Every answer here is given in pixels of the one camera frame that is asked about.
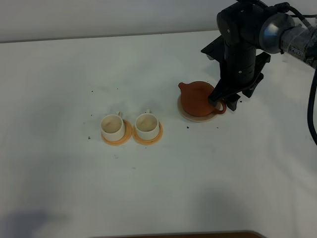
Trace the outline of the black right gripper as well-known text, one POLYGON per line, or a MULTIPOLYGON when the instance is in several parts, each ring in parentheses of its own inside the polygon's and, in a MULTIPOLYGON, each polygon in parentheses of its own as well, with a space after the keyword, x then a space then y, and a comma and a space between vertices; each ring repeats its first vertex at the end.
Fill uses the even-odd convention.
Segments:
POLYGON ((259 82, 264 78, 262 69, 270 62, 270 54, 256 54, 257 48, 248 43, 232 46, 224 45, 224 61, 218 84, 208 96, 210 104, 223 100, 226 106, 235 111, 243 95, 250 98, 259 82))

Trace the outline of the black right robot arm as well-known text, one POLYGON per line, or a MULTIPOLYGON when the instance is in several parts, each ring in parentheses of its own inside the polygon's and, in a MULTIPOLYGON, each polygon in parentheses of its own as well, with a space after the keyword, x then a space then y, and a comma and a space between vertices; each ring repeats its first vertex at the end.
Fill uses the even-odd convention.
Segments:
POLYGON ((289 3, 268 6, 239 0, 217 15, 221 35, 201 50, 220 65, 220 80, 208 101, 236 110, 239 92, 250 98, 272 54, 287 53, 317 67, 317 28, 289 3))

